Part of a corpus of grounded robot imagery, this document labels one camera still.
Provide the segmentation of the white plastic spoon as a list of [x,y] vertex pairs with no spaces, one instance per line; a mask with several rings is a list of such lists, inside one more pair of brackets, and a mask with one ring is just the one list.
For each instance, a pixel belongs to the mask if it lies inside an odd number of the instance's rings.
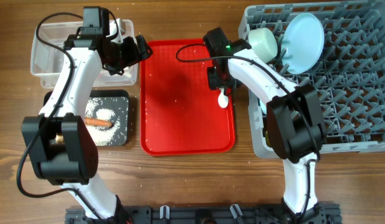
[[220,88],[219,91],[220,93],[217,99],[218,105],[221,108],[227,108],[229,104],[229,97],[226,95],[226,89]]

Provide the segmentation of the brown food lump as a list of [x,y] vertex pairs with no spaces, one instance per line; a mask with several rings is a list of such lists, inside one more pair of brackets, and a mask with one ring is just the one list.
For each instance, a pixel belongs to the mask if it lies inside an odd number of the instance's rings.
[[55,143],[56,144],[65,144],[64,136],[62,134],[57,134],[55,136]]

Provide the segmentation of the light blue rice bowl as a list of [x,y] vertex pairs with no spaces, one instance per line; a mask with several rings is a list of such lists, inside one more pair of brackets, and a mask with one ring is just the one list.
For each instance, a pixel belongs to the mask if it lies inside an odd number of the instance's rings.
[[259,105],[260,105],[260,108],[261,108],[261,110],[262,110],[262,113],[263,113],[264,115],[266,115],[266,114],[267,114],[267,107],[266,107],[266,104],[263,103],[261,100],[259,100]]

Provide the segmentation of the yellow plastic cup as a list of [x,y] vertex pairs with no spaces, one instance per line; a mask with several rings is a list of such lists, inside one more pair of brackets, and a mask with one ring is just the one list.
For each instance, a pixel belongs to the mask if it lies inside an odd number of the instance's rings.
[[267,132],[267,131],[264,131],[264,137],[265,137],[266,145],[267,145],[268,147],[271,147],[271,143],[270,143],[270,140],[269,140],[269,136],[268,136],[268,132]]

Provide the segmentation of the green bowl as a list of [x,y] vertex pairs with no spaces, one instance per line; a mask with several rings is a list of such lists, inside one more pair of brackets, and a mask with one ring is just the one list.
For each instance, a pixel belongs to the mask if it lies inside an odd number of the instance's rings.
[[248,42],[258,58],[265,63],[273,60],[278,54],[277,42],[272,31],[268,28],[250,31]]

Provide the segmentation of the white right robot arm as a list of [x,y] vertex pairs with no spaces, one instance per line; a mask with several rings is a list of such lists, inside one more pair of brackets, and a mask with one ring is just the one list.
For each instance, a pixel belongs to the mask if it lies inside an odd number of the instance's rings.
[[316,89],[310,84],[298,86],[267,65],[278,54],[275,37],[267,28],[251,40],[232,42],[218,27],[203,41],[212,60],[207,70],[210,88],[232,88],[241,82],[264,104],[267,138],[284,165],[286,221],[303,223],[313,218],[318,205],[315,165],[326,135]]

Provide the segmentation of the orange carrot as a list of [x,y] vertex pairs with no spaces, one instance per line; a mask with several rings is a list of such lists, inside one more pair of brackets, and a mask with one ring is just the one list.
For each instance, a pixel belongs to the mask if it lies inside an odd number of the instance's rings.
[[105,128],[110,128],[113,126],[113,123],[111,123],[110,121],[105,121],[105,120],[96,119],[96,118],[88,118],[88,117],[84,119],[84,123],[86,126],[101,126]]

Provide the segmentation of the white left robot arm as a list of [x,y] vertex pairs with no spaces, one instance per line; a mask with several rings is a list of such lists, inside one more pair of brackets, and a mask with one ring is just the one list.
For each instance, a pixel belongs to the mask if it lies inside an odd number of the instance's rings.
[[102,70],[122,75],[153,51],[142,35],[122,37],[114,14],[104,7],[84,7],[82,20],[59,47],[65,60],[52,94],[37,116],[22,122],[22,160],[30,160],[35,175],[56,186],[57,193],[70,192],[88,222],[131,223],[97,172],[98,149],[84,123],[85,109]]

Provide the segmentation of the light blue plate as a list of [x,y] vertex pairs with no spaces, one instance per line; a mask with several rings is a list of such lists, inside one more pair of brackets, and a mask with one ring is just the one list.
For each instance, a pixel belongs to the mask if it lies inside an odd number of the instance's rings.
[[286,50],[282,64],[287,72],[304,73],[319,60],[325,43],[325,32],[320,20],[308,12],[299,14],[288,25],[281,44]]

